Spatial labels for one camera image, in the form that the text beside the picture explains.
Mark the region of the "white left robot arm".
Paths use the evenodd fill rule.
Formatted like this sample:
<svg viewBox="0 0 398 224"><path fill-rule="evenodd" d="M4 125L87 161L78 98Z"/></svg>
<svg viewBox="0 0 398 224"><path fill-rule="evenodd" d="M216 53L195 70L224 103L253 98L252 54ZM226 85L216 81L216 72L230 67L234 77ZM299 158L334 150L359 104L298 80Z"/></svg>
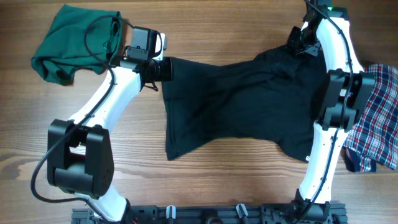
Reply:
<svg viewBox="0 0 398 224"><path fill-rule="evenodd" d="M173 67L164 57L167 36L135 27L127 54L108 63L104 82L82 109L48 130L47 181L73 200L89 206L91 220L123 223L129 201L112 184L110 133L130 101L145 84L171 81Z"/></svg>

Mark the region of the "green cloth bag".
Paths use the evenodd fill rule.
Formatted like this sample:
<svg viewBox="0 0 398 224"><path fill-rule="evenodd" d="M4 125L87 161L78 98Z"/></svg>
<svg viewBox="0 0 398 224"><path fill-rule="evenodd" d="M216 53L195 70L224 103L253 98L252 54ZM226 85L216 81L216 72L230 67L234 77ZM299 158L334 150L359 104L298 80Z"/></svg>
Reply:
<svg viewBox="0 0 398 224"><path fill-rule="evenodd" d="M46 82L69 85L80 69L100 74L118 54L123 27L119 11L64 5L31 58L32 68Z"/></svg>

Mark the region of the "black garment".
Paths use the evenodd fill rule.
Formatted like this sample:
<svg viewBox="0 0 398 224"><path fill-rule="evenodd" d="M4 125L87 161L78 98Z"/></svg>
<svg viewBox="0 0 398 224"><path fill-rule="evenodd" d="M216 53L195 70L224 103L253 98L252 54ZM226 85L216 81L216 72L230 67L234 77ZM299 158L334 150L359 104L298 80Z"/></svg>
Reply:
<svg viewBox="0 0 398 224"><path fill-rule="evenodd" d="M322 54L294 54L282 45L230 65L180 58L172 65L173 80L162 84L168 159L219 138L254 138L309 161L317 95L326 77Z"/></svg>

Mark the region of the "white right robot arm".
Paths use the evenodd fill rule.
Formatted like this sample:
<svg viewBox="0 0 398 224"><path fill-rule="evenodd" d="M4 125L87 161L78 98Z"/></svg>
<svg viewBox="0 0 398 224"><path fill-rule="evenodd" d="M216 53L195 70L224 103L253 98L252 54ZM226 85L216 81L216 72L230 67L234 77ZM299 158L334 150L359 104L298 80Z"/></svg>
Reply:
<svg viewBox="0 0 398 224"><path fill-rule="evenodd" d="M292 29L287 44L295 55L321 52L326 80L319 94L308 168L286 218L289 223L326 223L333 216L331 184L341 147L363 114L374 78L355 55L347 10L331 1L306 1L306 8L303 26Z"/></svg>

